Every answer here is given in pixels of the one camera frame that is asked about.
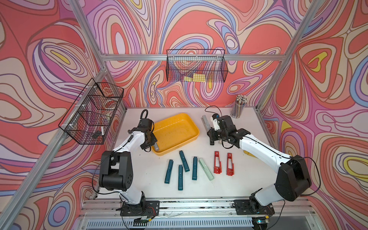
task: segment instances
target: black cable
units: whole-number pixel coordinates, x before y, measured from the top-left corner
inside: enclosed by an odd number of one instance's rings
[[[216,108],[218,108],[217,106],[215,106],[215,105],[210,105],[210,106],[208,106],[207,108],[205,108],[205,112],[209,112],[209,113],[214,113],[214,114],[216,114],[215,112],[212,112],[212,111],[207,111],[206,109],[208,109],[208,108],[210,108],[210,107],[216,107]]]
[[[249,206],[240,206],[240,205],[236,205],[234,203],[231,204],[232,207],[237,207],[237,208],[249,208]]]
[[[123,201],[122,201],[122,199],[120,198],[120,212],[122,212],[123,211]],[[127,226],[127,224],[125,224],[125,221],[124,221],[124,219],[123,219],[123,216],[121,215],[121,220],[123,221],[123,224],[124,224],[124,226],[128,229],[128,230],[130,230],[130,228],[128,228],[128,226]]]
[[[306,156],[304,158],[309,158],[309,159],[311,159],[313,161],[314,165],[316,166],[316,170],[317,170],[317,174],[318,174],[318,179],[319,179],[319,186],[318,186],[318,188],[314,192],[309,193],[309,194],[301,194],[301,196],[310,196],[312,194],[315,194],[321,188],[321,184],[322,184],[321,183],[321,176],[319,175],[319,170],[318,170],[318,167],[317,167],[316,162],[312,158],[310,158],[309,156]]]
[[[108,194],[112,194],[112,193],[116,193],[116,192],[118,192],[118,191],[115,191],[115,192],[109,192],[109,193],[100,193],[100,192],[98,192],[98,191],[96,191],[95,190],[95,187],[93,186],[93,179],[95,178],[95,173],[96,173],[96,171],[97,171],[97,169],[98,169],[98,167],[103,163],[103,161],[104,160],[106,160],[106,159],[108,159],[108,158],[110,158],[111,157],[111,155],[113,154],[113,153],[115,153],[116,151],[119,151],[119,150],[121,150],[126,144],[128,143],[128,141],[120,148],[120,149],[118,149],[118,150],[115,150],[114,152],[112,152],[112,153],[110,153],[110,155],[108,156],[108,157],[105,157],[103,160],[101,160],[101,162],[97,165],[97,167],[95,168],[95,171],[93,172],[93,176],[92,176],[92,189],[96,192],[96,193],[98,193],[98,194],[101,194],[101,195],[108,195]]]
[[[273,150],[272,150],[272,149],[270,149],[269,147],[265,146],[264,144],[262,144],[262,143],[260,143],[260,142],[258,142],[258,141],[256,141],[256,140],[254,140],[254,139],[252,139],[252,138],[250,138],[250,137],[247,137],[247,136],[244,136],[244,137],[249,138],[249,139],[251,139],[252,141],[257,142],[258,144],[261,144],[263,147],[265,147],[265,148],[267,148],[268,150],[270,150],[270,151],[272,151],[272,152],[276,153],[276,154],[277,154],[277,155],[279,155],[280,157],[283,157],[283,158],[286,158],[286,159],[290,159],[290,160],[291,160],[291,158],[287,158],[287,157],[284,157],[284,156],[282,156],[282,155],[278,154],[277,152],[273,151]],[[319,170],[318,170],[318,167],[317,167],[317,163],[316,163],[316,162],[315,162],[311,157],[309,157],[309,156],[305,156],[305,157],[303,157],[302,159],[305,159],[305,158],[309,158],[309,159],[311,159],[311,160],[313,161],[313,163],[314,163],[314,165],[316,166],[316,169],[317,169],[318,180],[319,180],[319,186],[318,186],[318,188],[317,188],[314,192],[312,192],[312,193],[310,193],[310,194],[301,194],[301,196],[310,196],[310,195],[312,195],[312,194],[315,194],[315,193],[316,193],[316,192],[321,188],[321,184],[322,184],[322,182],[321,182],[321,176],[319,175]]]
[[[148,116],[148,110],[146,110],[146,109],[144,109],[143,111],[142,111],[142,113],[141,113],[141,119],[143,118],[143,113],[144,112],[146,112],[146,117],[145,117],[145,119],[147,118],[147,116]]]
[[[222,144],[222,147],[224,147],[225,149],[231,149],[234,146],[234,144],[233,144],[231,147],[227,148],[227,147],[224,146],[224,141],[222,141],[221,144]]]
[[[282,210],[284,209],[284,206],[285,206],[285,200],[283,200],[284,201],[284,205],[282,206],[282,209],[281,209],[281,212],[280,212],[280,215],[279,215],[279,217],[277,218],[277,221],[276,221],[276,223],[274,223],[271,227],[269,227],[267,230],[269,230],[269,229],[271,229],[273,226],[275,226],[276,224],[277,224],[277,222],[279,221],[279,219],[280,219],[280,216],[281,216],[281,213],[282,213]]]
[[[146,149],[144,149],[145,152],[150,152],[151,151],[151,146],[149,147],[149,151],[146,151]]]

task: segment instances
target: yellow sponge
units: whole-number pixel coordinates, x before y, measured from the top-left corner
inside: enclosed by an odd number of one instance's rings
[[[195,82],[206,82],[206,75],[204,75],[204,74],[193,74],[193,81],[195,81]]]
[[[190,77],[184,77],[184,81],[193,81],[193,78],[190,78]]]

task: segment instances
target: pink wall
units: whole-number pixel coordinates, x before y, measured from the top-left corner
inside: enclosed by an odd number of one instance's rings
[[[102,53],[166,54],[224,48],[227,54],[283,54],[309,1],[86,1]],[[111,61],[128,107],[226,106],[236,94],[255,106],[277,62],[229,61],[225,83],[167,82],[165,61]]]
[[[0,1],[0,211],[99,71],[70,6],[45,3]],[[118,113],[105,145],[64,142],[12,229],[71,228],[120,119]]]
[[[262,109],[280,151],[317,162],[326,229],[368,229],[367,36],[367,1],[326,1]]]

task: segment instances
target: white table surface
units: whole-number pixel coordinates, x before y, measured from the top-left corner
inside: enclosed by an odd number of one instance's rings
[[[128,109],[121,130],[118,134],[115,147],[119,146],[127,137],[128,130],[136,127],[143,109]],[[230,115],[230,108],[221,108],[223,115]],[[157,156],[153,152],[145,152],[141,148],[131,153],[133,164],[133,185],[143,191],[147,198],[199,198],[199,197],[242,197],[250,196],[260,188],[264,188],[276,181],[276,173],[261,160],[246,155],[243,150],[236,148],[225,149],[216,141],[210,146],[209,137],[201,121],[206,115],[210,121],[211,113],[204,108],[156,108],[148,109],[148,118],[154,122],[161,121],[179,113],[188,114],[199,128],[199,137],[180,149]],[[266,135],[257,119],[254,109],[246,107],[240,118],[232,119],[237,129],[244,128],[255,135],[259,140],[268,144]],[[183,150],[190,171],[183,170],[183,187],[178,191],[178,166],[182,164],[179,150]],[[214,154],[220,152],[222,173],[213,173]],[[226,175],[227,153],[233,154],[234,175]],[[209,181],[201,165],[197,165],[197,180],[192,180],[193,157],[203,158],[206,165],[215,177]],[[169,160],[174,161],[170,184],[165,184],[165,175]],[[98,195],[97,198],[118,198],[118,194]]]

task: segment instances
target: red metal bracket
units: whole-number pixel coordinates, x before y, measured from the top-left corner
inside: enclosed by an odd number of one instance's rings
[[[229,159],[231,160],[231,169],[229,168]],[[226,170],[226,174],[228,176],[234,175],[233,154],[231,154],[231,153],[228,153],[227,154],[227,170]]]
[[[216,167],[216,158],[219,159],[220,167]],[[221,161],[220,161],[220,154],[219,154],[218,151],[215,151],[215,166],[214,166],[214,171],[213,172],[216,173],[216,174],[222,173]]]

